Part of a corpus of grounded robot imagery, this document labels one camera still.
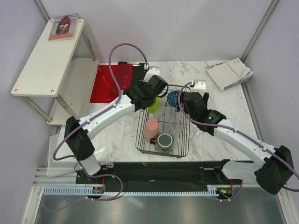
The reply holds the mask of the lime green plastic plate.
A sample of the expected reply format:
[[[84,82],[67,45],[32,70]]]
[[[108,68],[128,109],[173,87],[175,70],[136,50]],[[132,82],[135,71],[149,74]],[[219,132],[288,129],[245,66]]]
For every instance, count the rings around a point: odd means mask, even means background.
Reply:
[[[155,98],[155,102],[152,106],[147,108],[147,111],[151,114],[154,114],[159,108],[159,97]]]

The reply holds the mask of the pink plastic cup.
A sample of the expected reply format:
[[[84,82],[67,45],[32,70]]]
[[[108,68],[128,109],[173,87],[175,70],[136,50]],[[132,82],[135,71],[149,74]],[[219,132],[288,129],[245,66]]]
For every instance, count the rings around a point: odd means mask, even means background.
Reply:
[[[160,133],[159,122],[156,119],[148,119],[145,123],[144,137],[147,141],[156,138]]]

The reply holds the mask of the black wire dish rack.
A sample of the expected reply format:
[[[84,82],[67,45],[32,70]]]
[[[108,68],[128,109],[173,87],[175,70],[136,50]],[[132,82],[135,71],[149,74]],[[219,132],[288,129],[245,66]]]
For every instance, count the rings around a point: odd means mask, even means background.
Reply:
[[[190,121],[183,115],[181,111],[178,111],[177,108],[170,106],[167,103],[167,95],[171,91],[179,91],[182,87],[180,85],[168,85],[162,92],[166,94],[163,98],[159,99],[159,108],[154,113],[151,114],[147,110],[139,111],[139,120],[138,128],[135,140],[135,147],[138,151],[144,154],[153,154],[160,156],[168,156],[175,158],[182,158],[188,155],[189,153],[189,137],[190,137]],[[150,141],[147,141],[143,135],[145,123],[148,119],[156,119],[159,122],[160,133],[168,133],[167,123],[170,119],[178,119],[181,124],[180,134],[173,136],[174,145],[173,151],[169,154],[161,153],[157,150],[155,145],[150,144]]]

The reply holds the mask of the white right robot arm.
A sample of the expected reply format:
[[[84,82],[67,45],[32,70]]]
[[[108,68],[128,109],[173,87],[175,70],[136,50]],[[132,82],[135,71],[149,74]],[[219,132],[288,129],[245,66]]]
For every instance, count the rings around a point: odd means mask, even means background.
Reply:
[[[182,113],[203,132],[227,142],[246,155],[251,163],[225,160],[214,171],[218,183],[229,179],[246,182],[256,181],[266,192],[276,195],[285,186],[294,170],[291,151],[285,147],[274,147],[239,130],[225,115],[207,107],[209,93],[181,93],[178,105]]]

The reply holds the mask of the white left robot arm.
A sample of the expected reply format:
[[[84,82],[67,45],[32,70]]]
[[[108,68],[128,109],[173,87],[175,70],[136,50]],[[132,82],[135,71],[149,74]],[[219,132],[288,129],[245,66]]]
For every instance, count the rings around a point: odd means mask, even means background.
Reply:
[[[103,177],[94,155],[92,139],[120,118],[151,107],[167,86],[163,78],[153,75],[149,81],[139,82],[121,91],[119,97],[97,112],[79,119],[67,119],[64,133],[66,144],[91,183],[99,183]]]

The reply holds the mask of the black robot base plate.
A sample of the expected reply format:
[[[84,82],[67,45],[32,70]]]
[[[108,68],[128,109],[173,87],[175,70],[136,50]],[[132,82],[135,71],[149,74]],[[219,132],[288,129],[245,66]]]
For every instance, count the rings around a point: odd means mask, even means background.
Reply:
[[[208,185],[237,185],[221,173],[223,161],[179,162],[116,162],[113,168],[102,168],[98,175],[112,177],[90,178],[84,171],[77,173],[77,184],[104,184],[110,190],[206,190]]]

